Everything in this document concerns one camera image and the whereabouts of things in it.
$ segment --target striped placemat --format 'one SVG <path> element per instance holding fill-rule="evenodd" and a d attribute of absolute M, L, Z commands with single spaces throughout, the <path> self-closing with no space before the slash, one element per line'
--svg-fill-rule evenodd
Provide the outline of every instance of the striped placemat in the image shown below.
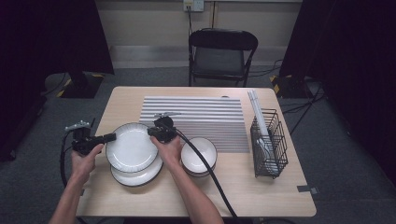
<path fill-rule="evenodd" d="M 178 112 L 175 127 L 189 139 L 209 139 L 218 152 L 249 152 L 241 101 L 226 97 L 146 96 L 140 123 L 153 127 L 155 114 Z"/>

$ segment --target utensil holder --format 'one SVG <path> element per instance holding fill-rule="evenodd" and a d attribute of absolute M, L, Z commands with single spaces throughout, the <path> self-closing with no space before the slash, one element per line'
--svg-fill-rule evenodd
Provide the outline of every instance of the utensil holder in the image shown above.
<path fill-rule="evenodd" d="M 262 109 L 262 115 L 268 135 L 261 134 L 256 117 L 250 127 L 254 173 L 256 177 L 261 175 L 277 178 L 288 164 L 285 134 L 276 110 Z"/>

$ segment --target human hand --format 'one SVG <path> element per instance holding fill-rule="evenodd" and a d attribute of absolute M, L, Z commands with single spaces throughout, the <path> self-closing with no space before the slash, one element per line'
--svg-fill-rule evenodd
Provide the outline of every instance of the human hand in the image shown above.
<path fill-rule="evenodd" d="M 161 159 L 169 170 L 172 170 L 175 166 L 180 166 L 182 146 L 179 136 L 176 136 L 166 144 L 159 142 L 154 136 L 151 136 L 150 140 L 158 148 Z"/>
<path fill-rule="evenodd" d="M 72 174 L 70 179 L 76 180 L 81 186 L 90 178 L 90 172 L 95 169 L 95 157 L 102 151 L 103 144 L 99 144 L 85 157 L 75 150 L 72 151 Z"/>

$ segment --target black backdrop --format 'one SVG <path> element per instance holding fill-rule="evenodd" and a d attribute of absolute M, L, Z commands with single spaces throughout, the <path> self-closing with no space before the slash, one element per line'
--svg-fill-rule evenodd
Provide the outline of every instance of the black backdrop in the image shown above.
<path fill-rule="evenodd" d="M 0 159 L 35 119 L 48 75 L 114 74 L 94 0 L 0 2 Z"/>
<path fill-rule="evenodd" d="M 393 184 L 395 8 L 390 0 L 304 0 L 281 68 L 285 76 L 323 81 L 352 137 L 376 158 Z"/>

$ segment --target wooden table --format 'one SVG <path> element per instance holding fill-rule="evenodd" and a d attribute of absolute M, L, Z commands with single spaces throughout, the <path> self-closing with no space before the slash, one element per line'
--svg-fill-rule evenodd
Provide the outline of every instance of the wooden table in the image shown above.
<path fill-rule="evenodd" d="M 249 153 L 219 153 L 215 174 L 240 217 L 312 217 L 316 207 L 306 186 L 301 164 L 296 155 L 276 95 L 271 89 L 255 89 L 263 108 L 276 109 L 284 124 L 289 164 L 280 177 L 254 175 L 250 145 L 250 125 L 254 112 L 248 99 L 249 88 L 194 87 L 117 87 L 113 90 L 96 135 L 112 133 L 122 124 L 138 122 L 145 96 L 230 96 L 239 98 L 244 113 Z M 223 217 L 230 217 L 227 206 L 210 176 L 192 177 L 208 195 Z M 90 217 L 187 217 L 184 203 L 172 176 L 165 167 L 157 177 L 142 187 L 125 187 L 110 172 L 103 152 L 97 156 L 96 169 L 84 186 L 78 205 L 78 216 Z"/>

